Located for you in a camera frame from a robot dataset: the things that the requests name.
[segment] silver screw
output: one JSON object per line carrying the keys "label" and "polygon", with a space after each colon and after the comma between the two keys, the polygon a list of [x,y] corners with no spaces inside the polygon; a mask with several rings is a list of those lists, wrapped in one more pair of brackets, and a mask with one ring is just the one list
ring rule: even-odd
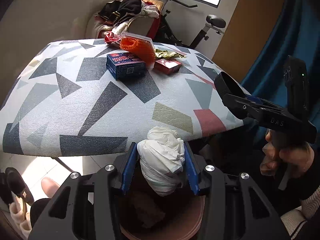
{"label": "silver screw", "polygon": [[108,164],[107,166],[105,166],[105,170],[106,171],[113,171],[114,170],[114,166],[112,164]]}
{"label": "silver screw", "polygon": [[214,166],[212,166],[212,165],[207,165],[207,166],[205,167],[205,169],[206,169],[207,171],[214,171]]}
{"label": "silver screw", "polygon": [[76,179],[78,177],[79,177],[79,173],[77,173],[77,172],[73,172],[70,174],[70,178],[72,178],[72,179]]}
{"label": "silver screw", "polygon": [[241,176],[242,179],[248,179],[248,178],[249,178],[249,174],[248,174],[248,173],[245,173],[245,172],[244,172],[244,173],[241,173],[240,176]]}

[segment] red box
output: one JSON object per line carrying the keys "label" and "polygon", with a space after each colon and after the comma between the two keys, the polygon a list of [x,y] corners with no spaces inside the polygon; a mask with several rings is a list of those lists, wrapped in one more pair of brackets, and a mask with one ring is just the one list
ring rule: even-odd
{"label": "red box", "polygon": [[182,63],[175,59],[159,59],[155,62],[154,68],[169,75],[173,72],[179,71],[181,66]]}

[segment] brown wooden panel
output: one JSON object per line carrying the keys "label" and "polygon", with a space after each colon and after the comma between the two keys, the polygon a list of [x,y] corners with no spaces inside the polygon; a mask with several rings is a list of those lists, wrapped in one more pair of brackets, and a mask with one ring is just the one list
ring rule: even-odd
{"label": "brown wooden panel", "polygon": [[213,62],[241,82],[268,40],[283,2],[239,0]]}

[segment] orange cloth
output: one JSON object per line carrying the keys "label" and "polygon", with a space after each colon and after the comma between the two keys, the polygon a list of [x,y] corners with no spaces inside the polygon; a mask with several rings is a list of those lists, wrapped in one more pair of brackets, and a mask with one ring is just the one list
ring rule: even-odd
{"label": "orange cloth", "polygon": [[156,61],[156,55],[148,42],[132,38],[123,38],[120,48],[141,58],[147,65]]}

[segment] tablecloth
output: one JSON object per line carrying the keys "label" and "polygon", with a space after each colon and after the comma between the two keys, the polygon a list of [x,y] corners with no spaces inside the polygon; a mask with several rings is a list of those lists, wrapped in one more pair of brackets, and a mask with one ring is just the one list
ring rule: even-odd
{"label": "tablecloth", "polygon": [[217,65],[192,49],[155,47],[186,53],[178,73],[167,76],[149,66],[144,77],[118,81],[106,59],[123,50],[103,39],[49,43],[19,75],[0,110],[3,152],[111,154],[146,139],[154,126],[192,140],[243,125],[215,90]]}

